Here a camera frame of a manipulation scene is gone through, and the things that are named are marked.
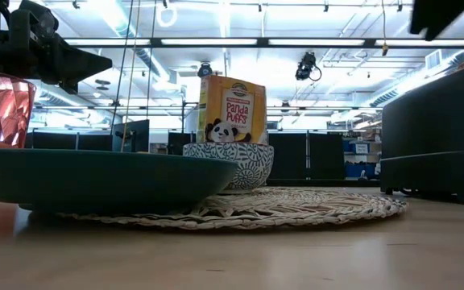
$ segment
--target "woven placemat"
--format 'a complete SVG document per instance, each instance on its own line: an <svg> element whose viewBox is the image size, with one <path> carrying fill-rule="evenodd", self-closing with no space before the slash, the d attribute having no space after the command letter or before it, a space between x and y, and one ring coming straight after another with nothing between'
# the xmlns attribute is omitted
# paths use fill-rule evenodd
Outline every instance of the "woven placemat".
<svg viewBox="0 0 464 290"><path fill-rule="evenodd" d="M212 196L187 213L98 216L58 213L63 218L184 230L233 228L253 230L274 226L341 225L388 218L408 204L375 195L316 188L258 188L248 195Z"/></svg>

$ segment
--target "cereal box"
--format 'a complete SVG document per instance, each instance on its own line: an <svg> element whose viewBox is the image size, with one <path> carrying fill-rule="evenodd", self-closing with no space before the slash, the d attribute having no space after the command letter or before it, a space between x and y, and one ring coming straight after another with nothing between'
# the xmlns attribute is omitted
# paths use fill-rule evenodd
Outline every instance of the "cereal box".
<svg viewBox="0 0 464 290"><path fill-rule="evenodd" d="M267 143L266 90L229 77L201 80L198 142Z"/></svg>

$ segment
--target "table surface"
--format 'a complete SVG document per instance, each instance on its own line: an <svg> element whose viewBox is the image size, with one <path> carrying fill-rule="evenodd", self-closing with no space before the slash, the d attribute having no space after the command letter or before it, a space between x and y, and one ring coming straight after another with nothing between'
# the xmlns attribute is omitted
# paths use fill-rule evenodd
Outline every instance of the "table surface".
<svg viewBox="0 0 464 290"><path fill-rule="evenodd" d="M377 188L346 188L378 194ZM464 205L313 230L187 232L0 204L0 289L464 289Z"/></svg>

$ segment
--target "green plate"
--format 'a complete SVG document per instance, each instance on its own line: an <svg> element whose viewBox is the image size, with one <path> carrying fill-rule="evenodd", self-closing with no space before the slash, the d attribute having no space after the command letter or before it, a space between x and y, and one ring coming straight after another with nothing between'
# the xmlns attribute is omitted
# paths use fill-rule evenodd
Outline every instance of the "green plate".
<svg viewBox="0 0 464 290"><path fill-rule="evenodd" d="M174 155L0 149L0 201L43 211L165 213L220 192L236 168Z"/></svg>

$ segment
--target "pink faceted cup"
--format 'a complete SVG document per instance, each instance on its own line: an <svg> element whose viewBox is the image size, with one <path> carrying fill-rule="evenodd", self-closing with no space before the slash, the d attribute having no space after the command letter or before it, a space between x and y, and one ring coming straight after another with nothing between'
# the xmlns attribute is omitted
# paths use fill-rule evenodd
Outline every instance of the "pink faceted cup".
<svg viewBox="0 0 464 290"><path fill-rule="evenodd" d="M23 148L36 87L0 73L0 148Z"/></svg>

